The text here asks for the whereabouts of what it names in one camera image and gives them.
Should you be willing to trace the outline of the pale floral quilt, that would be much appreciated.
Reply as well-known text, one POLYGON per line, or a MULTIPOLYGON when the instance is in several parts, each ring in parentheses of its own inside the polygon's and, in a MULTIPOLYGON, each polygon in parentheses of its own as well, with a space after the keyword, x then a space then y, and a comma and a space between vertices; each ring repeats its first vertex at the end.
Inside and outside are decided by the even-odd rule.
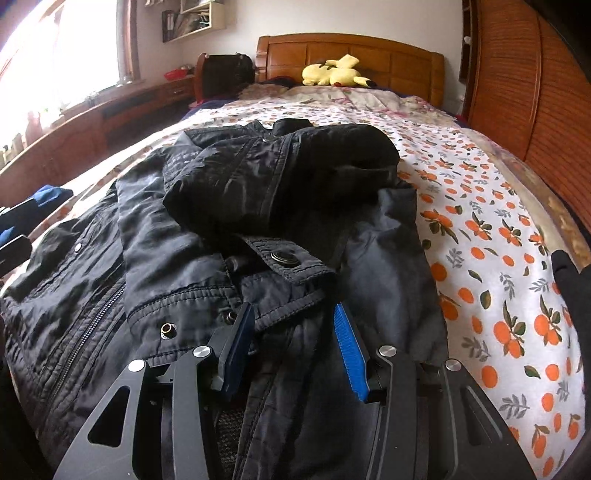
POLYGON ((409 117, 417 121, 451 121, 455 118, 438 109, 419 96, 403 96, 390 90, 332 87, 296 86, 287 88, 277 84, 252 84, 238 94, 239 101, 281 100, 285 102, 341 105, 356 110, 409 117))

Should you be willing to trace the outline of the wooden slatted wardrobe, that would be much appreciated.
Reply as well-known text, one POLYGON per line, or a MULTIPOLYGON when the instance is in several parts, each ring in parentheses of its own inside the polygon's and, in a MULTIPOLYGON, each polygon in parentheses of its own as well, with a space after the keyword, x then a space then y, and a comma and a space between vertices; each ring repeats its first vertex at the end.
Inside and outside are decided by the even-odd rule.
POLYGON ((469 125, 524 161, 590 222, 590 83, 524 1, 477 1, 469 125))

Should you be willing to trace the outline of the blue garment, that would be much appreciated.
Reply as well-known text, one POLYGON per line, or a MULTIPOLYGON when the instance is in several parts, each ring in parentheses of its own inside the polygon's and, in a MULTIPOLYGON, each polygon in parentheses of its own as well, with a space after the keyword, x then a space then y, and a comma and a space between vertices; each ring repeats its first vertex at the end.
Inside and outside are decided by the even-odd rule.
POLYGON ((1 245, 7 244, 20 235, 28 236, 47 216, 72 196, 73 191, 70 189, 44 185, 28 199, 9 208, 1 214, 1 245))

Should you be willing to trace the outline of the long wooden side desk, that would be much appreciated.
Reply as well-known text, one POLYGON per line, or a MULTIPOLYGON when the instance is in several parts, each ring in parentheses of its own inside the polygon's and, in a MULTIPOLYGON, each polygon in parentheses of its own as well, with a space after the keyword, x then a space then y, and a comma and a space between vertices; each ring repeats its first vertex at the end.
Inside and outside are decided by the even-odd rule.
POLYGON ((1 170, 1 204, 61 186, 109 156, 178 122, 194 100, 193 78, 144 88, 65 121, 1 170))

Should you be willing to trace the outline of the orange-print floral bedsheet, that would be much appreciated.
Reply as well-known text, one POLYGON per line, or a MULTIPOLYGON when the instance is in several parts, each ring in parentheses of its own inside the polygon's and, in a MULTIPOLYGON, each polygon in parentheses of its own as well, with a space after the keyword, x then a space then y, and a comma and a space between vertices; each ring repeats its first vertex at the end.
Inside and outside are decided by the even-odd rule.
MULTIPOLYGON (((397 148, 399 177, 417 194, 416 226, 446 325, 448 358, 459 360, 488 396, 525 454, 532 479, 588 478, 567 463, 584 436, 584 374, 577 333, 555 282, 547 231, 539 226, 487 146, 451 121, 281 100, 239 101, 201 111, 110 159, 82 198, 38 232, 33 252, 56 225, 95 206, 116 180, 185 131, 283 119, 314 126, 367 124, 397 148)), ((221 416, 245 392, 214 411, 221 416)), ((1 315, 1 475, 57 479, 45 460, 10 372, 1 315)))

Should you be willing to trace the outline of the yellow Pikachu plush toy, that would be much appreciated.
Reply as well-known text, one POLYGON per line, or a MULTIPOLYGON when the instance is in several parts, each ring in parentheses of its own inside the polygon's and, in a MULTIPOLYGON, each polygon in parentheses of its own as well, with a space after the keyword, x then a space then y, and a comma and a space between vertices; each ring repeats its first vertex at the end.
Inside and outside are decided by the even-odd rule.
POLYGON ((304 86, 335 86, 376 88, 378 84, 356 70, 360 60, 346 54, 339 60, 326 60, 304 67, 301 72, 304 86))

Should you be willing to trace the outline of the red bowl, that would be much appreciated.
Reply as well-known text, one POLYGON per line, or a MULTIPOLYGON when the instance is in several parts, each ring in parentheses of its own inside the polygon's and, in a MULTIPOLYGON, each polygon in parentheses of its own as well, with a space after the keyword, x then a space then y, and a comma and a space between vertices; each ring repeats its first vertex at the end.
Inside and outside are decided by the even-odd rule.
POLYGON ((164 78, 167 81, 177 81, 184 79, 188 75, 188 71, 186 69, 177 68, 170 70, 164 74, 164 78))

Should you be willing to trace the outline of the white wall shelf unit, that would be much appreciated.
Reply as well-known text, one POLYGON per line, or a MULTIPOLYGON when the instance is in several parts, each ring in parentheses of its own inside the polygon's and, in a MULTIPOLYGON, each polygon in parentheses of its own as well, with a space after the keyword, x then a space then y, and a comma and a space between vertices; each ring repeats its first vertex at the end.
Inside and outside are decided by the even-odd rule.
POLYGON ((168 44, 225 28, 224 1, 141 1, 159 11, 160 36, 168 44))

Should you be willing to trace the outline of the black jacket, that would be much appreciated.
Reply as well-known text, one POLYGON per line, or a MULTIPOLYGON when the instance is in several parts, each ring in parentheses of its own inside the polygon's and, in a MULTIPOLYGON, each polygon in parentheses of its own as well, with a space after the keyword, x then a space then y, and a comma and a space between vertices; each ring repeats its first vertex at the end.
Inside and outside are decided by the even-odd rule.
POLYGON ((7 363, 49 466, 130 361, 175 361, 249 305, 245 392, 217 430, 222 476, 365 477, 377 411, 346 378, 335 306, 370 349, 447 355, 399 161, 367 124, 188 130, 49 230, 1 300, 7 363))

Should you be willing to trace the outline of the window with wooden frame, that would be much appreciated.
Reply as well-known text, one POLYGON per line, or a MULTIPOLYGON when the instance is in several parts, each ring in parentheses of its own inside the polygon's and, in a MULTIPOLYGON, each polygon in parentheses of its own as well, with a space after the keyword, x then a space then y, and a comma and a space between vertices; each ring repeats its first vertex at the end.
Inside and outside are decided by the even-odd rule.
POLYGON ((135 1, 41 1, 1 50, 1 141, 139 78, 135 1))

